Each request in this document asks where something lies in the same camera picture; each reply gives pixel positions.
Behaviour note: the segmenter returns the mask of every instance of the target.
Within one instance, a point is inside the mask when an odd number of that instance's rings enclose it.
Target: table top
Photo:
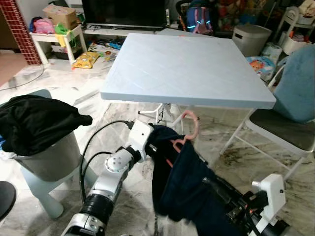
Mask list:
[[[231,39],[130,33],[100,90],[108,100],[271,109]]]

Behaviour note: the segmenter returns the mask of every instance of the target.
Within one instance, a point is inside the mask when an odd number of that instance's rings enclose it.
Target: laundry basket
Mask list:
[[[78,167],[80,149],[71,132],[45,151],[15,160],[40,179],[53,182],[66,177]]]
[[[261,52],[271,32],[262,26],[235,26],[232,40],[245,57],[255,57]]]

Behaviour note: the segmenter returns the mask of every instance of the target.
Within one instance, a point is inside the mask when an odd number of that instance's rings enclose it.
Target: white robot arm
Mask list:
[[[134,123],[126,145],[105,160],[104,169],[88,193],[81,211],[72,217],[62,236],[105,235],[106,225],[113,212],[124,179],[135,163],[146,160],[145,147],[149,145],[147,140],[152,131],[151,125],[138,120]],[[260,214],[255,213],[250,217],[247,235],[301,236],[284,221],[282,221],[281,228],[277,228],[279,224],[277,224],[275,216],[285,204],[284,182],[281,175],[271,174],[262,182],[253,182],[253,186],[259,190],[258,193],[249,192],[248,196],[240,194],[235,201],[231,201],[231,197],[225,192],[226,186],[233,188],[227,182],[225,185],[225,180],[219,185],[207,179],[203,181],[209,184],[213,194],[217,194],[225,200],[229,199],[226,204],[230,204],[232,210],[226,215],[230,218],[231,223],[235,224],[236,219],[240,217],[248,219],[247,205],[251,202],[262,203],[260,206],[263,210]],[[248,225],[248,221],[241,222],[241,224]]]

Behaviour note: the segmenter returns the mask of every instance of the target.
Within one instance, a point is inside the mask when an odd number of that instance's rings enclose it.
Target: pink bag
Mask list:
[[[35,33],[54,34],[55,28],[53,23],[48,18],[39,19],[34,22],[36,28]]]

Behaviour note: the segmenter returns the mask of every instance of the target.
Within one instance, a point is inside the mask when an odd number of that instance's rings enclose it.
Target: black clothing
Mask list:
[[[192,221],[199,236],[243,235],[225,215],[224,205],[202,183],[205,177],[217,181],[216,175],[198,157],[191,142],[186,141],[177,153],[170,140],[182,136],[166,126],[154,128],[148,144],[157,147],[152,180],[155,212],[174,221],[183,218]],[[174,163],[173,168],[166,158]]]
[[[11,98],[0,107],[2,149],[30,156],[50,147],[79,125],[91,125],[92,117],[56,99],[36,95]]]

